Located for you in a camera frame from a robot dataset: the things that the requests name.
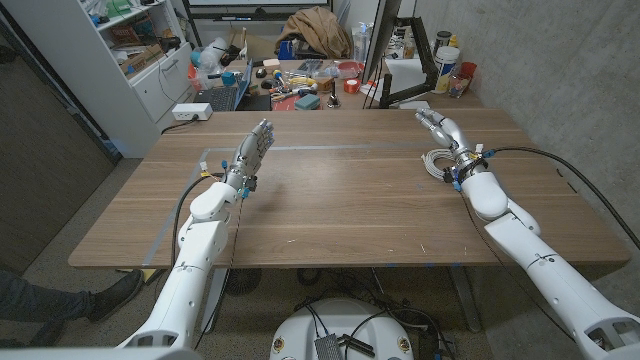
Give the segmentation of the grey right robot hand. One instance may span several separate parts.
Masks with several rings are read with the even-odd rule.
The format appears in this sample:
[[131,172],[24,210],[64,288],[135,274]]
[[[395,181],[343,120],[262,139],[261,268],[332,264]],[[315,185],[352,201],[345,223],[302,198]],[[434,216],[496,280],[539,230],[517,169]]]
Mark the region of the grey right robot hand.
[[[446,183],[462,184],[467,178],[487,170],[482,149],[472,150],[470,142],[452,119],[428,108],[417,109],[415,117],[442,146],[421,156],[427,172],[433,177]],[[435,161],[442,158],[454,161],[455,165],[438,169]]]

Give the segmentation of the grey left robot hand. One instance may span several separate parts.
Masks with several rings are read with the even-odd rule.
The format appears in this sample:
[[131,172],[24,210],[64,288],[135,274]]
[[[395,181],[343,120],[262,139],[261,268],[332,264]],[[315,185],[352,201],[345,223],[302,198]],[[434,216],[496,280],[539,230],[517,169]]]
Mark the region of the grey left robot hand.
[[261,161],[273,144],[273,124],[263,119],[236,148],[223,182],[236,190],[256,188]]

